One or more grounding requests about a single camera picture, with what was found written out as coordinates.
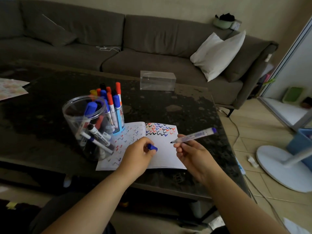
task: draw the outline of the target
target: person's left arm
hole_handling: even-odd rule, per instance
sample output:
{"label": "person's left arm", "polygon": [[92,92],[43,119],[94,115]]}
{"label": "person's left arm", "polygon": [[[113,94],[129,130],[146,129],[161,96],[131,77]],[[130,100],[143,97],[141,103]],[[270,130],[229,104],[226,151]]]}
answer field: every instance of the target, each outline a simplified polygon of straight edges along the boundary
{"label": "person's left arm", "polygon": [[156,150],[146,149],[149,143],[153,144],[150,139],[143,137],[128,146],[118,169],[59,217],[43,234],[101,234],[123,193],[144,173],[156,153]]}

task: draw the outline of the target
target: tabletop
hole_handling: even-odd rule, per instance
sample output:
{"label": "tabletop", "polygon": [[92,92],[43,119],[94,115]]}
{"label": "tabletop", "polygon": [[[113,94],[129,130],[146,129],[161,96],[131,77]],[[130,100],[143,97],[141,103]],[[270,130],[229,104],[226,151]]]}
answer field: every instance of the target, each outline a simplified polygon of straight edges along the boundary
{"label": "tabletop", "polygon": [[[50,171],[103,179],[111,171],[95,171],[96,163],[82,156],[63,114],[71,98],[88,95],[100,83],[121,83],[125,122],[176,125],[190,134],[215,127],[217,134],[198,139],[225,173],[248,189],[213,99],[206,88],[176,84],[174,92],[141,91],[139,78],[78,70],[31,61],[0,67],[0,77],[30,82],[29,92],[0,102],[0,161]],[[205,187],[183,169],[148,169],[132,187],[191,198],[211,199]]]}

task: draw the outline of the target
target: power cord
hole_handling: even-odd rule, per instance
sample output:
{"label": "power cord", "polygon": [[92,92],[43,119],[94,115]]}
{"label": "power cord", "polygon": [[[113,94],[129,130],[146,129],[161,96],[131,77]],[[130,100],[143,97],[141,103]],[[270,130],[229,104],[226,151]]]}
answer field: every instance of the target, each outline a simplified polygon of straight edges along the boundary
{"label": "power cord", "polygon": [[[223,110],[221,110],[219,107],[217,108],[217,110],[218,110],[219,112],[224,113],[225,115],[227,115],[227,114],[226,114]],[[235,143],[237,142],[238,138],[240,137],[240,133],[239,133],[239,129],[238,129],[237,125],[232,121],[232,119],[231,119],[230,117],[229,117],[229,119],[230,119],[230,121],[233,123],[233,125],[236,127],[236,130],[237,130],[237,133],[238,133],[238,136],[236,137],[236,139],[235,139],[235,141],[234,141],[234,144],[233,144],[233,148],[234,148]],[[271,204],[271,202],[259,191],[259,189],[254,185],[254,183],[252,183],[252,181],[249,179],[249,177],[248,177],[246,174],[245,174],[244,176],[245,176],[245,177],[247,178],[247,180],[251,183],[251,185],[259,192],[259,194],[269,203],[269,205],[270,205],[270,207],[271,207],[271,209],[272,209],[272,211],[273,211],[273,214],[274,214],[274,216],[277,218],[278,222],[279,222],[280,224],[282,224],[282,226],[288,231],[288,229],[286,228],[286,226],[285,226],[285,224],[283,223],[282,219],[279,217],[277,211],[275,210],[275,208],[273,207],[273,205]],[[255,201],[255,203],[258,204],[257,201],[255,200],[255,197],[253,196],[251,190],[249,189],[249,187],[248,187],[248,191],[249,191],[249,193],[251,194],[251,196],[252,196],[253,200]]]}
{"label": "power cord", "polygon": [[96,46],[96,48],[99,48],[100,51],[111,51],[111,50],[115,50],[116,52],[121,52],[121,49],[119,47],[101,47],[101,46]]}

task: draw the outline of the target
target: sofa leg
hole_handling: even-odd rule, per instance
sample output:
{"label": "sofa leg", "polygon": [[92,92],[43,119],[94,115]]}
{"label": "sofa leg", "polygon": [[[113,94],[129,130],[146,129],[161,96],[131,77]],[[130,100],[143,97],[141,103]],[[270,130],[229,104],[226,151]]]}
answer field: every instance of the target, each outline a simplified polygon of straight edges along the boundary
{"label": "sofa leg", "polygon": [[230,109],[230,112],[229,112],[229,114],[227,115],[227,117],[230,117],[233,111],[234,111],[234,109]]}

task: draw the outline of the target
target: open notebook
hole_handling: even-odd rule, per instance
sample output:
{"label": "open notebook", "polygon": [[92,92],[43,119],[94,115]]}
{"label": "open notebook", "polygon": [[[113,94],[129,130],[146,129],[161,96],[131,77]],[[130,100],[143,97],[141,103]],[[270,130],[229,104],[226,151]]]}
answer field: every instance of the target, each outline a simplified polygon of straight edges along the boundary
{"label": "open notebook", "polygon": [[116,148],[112,156],[99,161],[96,170],[116,170],[127,147],[138,139],[146,136],[158,148],[148,168],[186,169],[177,158],[176,149],[170,142],[177,138],[177,127],[160,123],[131,122],[125,123],[124,131],[116,137]]}

